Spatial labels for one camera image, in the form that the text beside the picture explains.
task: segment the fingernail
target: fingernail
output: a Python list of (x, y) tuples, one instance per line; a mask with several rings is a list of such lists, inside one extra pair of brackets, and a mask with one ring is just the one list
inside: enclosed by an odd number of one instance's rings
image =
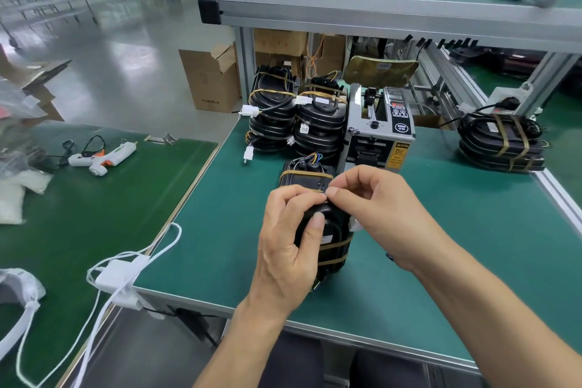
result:
[(325, 225), (325, 216), (321, 212), (316, 212), (309, 221), (309, 225), (314, 229), (321, 230)]
[(327, 196), (331, 196), (333, 198), (333, 196), (336, 194), (337, 191), (338, 191), (338, 188), (337, 187), (329, 186), (327, 188), (327, 190), (325, 191), (325, 194)]

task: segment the left hand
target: left hand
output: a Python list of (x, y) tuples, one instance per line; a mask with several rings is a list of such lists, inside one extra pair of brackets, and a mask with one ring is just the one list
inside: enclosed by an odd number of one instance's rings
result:
[(325, 194), (298, 185), (280, 187), (269, 195), (247, 296), (249, 305), (261, 314), (284, 322), (309, 293), (317, 274), (324, 215), (318, 212), (311, 218), (299, 248), (294, 244), (295, 232), (304, 212), (325, 200)]

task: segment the forearm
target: forearm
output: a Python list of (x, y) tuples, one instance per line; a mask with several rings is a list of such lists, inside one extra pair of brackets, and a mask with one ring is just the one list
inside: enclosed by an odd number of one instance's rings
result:
[(285, 319), (266, 318), (245, 299), (194, 388), (254, 388)]
[(494, 387), (582, 386), (582, 357), (450, 240), (414, 269)]

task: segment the hand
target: hand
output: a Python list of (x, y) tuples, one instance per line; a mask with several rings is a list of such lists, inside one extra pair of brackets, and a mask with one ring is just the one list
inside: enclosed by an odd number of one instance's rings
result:
[(323, 193), (298, 185), (280, 187), (266, 202), (258, 241), (257, 268), (248, 303), (268, 318), (284, 322), (309, 293), (317, 274), (317, 258), (325, 218), (312, 216), (295, 246), (295, 232), (309, 208), (326, 200)]
[(405, 270), (453, 242), (398, 174), (356, 166), (333, 179), (326, 194)]

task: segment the warning label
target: warning label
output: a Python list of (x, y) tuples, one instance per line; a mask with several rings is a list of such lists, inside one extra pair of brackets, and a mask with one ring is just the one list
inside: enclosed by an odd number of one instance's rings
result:
[(392, 153), (386, 164), (387, 169), (400, 169), (406, 157), (406, 152), (410, 148), (410, 143), (396, 143), (392, 148)]

